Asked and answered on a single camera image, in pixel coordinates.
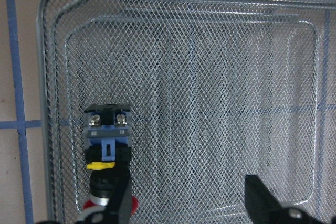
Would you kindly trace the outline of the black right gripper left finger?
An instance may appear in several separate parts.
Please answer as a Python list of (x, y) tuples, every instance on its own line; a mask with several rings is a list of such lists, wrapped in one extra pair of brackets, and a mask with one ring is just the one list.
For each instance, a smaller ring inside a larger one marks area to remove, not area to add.
[(103, 211), (103, 223), (129, 223), (132, 211), (132, 181), (128, 170), (117, 177), (114, 190)]

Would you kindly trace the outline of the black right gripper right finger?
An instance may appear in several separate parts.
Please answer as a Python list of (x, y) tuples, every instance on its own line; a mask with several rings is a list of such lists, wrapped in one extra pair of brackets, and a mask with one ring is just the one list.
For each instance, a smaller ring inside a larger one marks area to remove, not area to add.
[(252, 223), (283, 223), (283, 207), (257, 175), (245, 176), (245, 209)]

